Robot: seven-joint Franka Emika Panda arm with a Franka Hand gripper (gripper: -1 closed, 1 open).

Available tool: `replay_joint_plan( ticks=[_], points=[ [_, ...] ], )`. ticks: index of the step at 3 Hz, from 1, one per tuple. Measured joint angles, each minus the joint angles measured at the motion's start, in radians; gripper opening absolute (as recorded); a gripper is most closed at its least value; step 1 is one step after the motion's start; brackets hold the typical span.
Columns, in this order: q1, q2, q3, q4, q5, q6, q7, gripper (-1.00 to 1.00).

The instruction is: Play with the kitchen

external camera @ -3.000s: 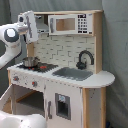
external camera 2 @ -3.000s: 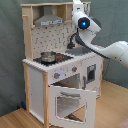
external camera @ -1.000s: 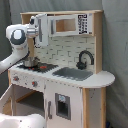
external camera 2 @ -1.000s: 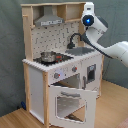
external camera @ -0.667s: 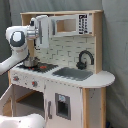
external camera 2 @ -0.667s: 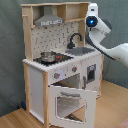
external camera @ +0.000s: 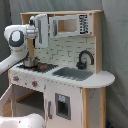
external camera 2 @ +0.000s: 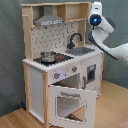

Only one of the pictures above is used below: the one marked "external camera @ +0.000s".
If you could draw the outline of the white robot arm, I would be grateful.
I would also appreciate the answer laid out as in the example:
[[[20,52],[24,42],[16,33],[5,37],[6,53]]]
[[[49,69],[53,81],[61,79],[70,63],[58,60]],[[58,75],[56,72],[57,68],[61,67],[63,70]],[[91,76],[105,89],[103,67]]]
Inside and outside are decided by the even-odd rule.
[[[38,29],[32,20],[25,25],[10,25],[5,28],[4,37],[8,41],[11,55],[0,62],[0,75],[27,57],[26,40],[34,39],[37,35]],[[2,116],[3,101],[5,95],[9,94],[11,89],[12,87],[9,86],[0,98],[0,128],[44,128],[44,119],[39,114],[29,114],[23,117]]]

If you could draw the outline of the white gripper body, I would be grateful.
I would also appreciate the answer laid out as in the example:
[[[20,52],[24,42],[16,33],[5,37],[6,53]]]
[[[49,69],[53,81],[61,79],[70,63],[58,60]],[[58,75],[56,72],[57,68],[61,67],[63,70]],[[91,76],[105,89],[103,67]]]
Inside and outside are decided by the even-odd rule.
[[[35,39],[38,36],[38,28],[35,26],[34,21],[30,20],[26,27],[26,37],[28,39]]]

